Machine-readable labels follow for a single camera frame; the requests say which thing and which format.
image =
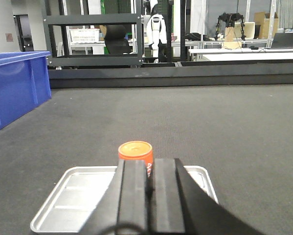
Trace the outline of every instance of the black chair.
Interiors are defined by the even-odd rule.
[[[104,37],[105,45],[110,54],[130,54],[131,48],[128,40],[125,39],[126,28],[121,25],[106,25]]]

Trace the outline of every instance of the floor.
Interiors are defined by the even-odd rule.
[[[0,131],[0,235],[29,224],[73,166],[116,165],[144,140],[204,166],[221,205],[268,235],[293,235],[293,85],[65,89]]]

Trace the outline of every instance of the can lid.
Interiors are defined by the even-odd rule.
[[[120,145],[119,154],[126,157],[142,157],[152,151],[152,146],[144,141],[130,141]]]

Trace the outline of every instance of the silver metal tray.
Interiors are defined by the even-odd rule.
[[[184,167],[218,203],[207,170],[196,165]],[[67,170],[31,221],[31,230],[41,235],[77,233],[102,198],[116,168],[80,166]]]

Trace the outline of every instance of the blue plastic bin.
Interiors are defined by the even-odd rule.
[[[48,51],[0,53],[0,129],[51,98]]]

